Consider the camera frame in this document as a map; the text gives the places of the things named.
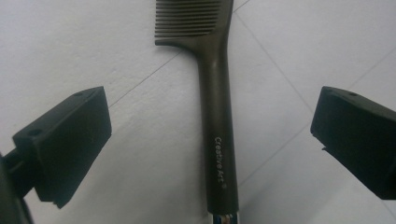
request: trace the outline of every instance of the screw hole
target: screw hole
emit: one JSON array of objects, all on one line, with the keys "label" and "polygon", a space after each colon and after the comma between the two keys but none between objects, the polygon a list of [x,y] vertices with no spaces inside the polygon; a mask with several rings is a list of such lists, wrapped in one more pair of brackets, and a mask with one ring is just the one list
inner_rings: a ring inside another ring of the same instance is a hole
[{"label": "screw hole", "polygon": [[41,131],[40,129],[34,129],[32,131],[30,131],[28,133],[29,136],[38,136],[39,134],[41,134],[43,131]]}]

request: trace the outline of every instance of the comb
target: comb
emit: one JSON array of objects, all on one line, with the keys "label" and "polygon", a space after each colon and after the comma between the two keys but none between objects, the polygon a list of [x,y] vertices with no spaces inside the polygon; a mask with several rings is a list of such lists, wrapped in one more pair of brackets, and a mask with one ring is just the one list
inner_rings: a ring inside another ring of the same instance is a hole
[{"label": "comb", "polygon": [[227,44],[233,0],[157,0],[155,44],[197,59],[211,223],[237,223],[238,197]]}]

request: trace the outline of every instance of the white surface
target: white surface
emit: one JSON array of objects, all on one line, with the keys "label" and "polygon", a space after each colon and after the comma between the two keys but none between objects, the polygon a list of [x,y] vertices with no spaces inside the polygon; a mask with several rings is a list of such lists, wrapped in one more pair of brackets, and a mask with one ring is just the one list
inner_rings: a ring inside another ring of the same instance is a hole
[{"label": "white surface", "polygon": [[[229,43],[243,223],[394,223],[309,133],[320,88],[396,110],[395,1],[234,3]],[[154,46],[155,1],[0,2],[0,150],[68,95],[105,86],[113,135],[37,224],[205,223],[197,66]]]}]

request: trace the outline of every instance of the metal ferrule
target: metal ferrule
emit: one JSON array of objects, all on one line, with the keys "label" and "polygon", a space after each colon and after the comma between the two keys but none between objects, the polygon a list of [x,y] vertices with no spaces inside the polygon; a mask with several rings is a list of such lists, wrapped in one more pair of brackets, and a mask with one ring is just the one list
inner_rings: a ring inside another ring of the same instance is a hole
[{"label": "metal ferrule", "polygon": [[209,224],[239,224],[237,213],[230,215],[215,215],[209,213]]}]

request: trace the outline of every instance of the comb teeth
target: comb teeth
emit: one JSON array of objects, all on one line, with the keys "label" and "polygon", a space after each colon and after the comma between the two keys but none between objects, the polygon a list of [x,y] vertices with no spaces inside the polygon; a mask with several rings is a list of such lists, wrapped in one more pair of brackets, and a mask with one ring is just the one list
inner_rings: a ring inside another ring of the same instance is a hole
[{"label": "comb teeth", "polygon": [[157,0],[155,37],[208,35],[216,27],[220,0]]}]

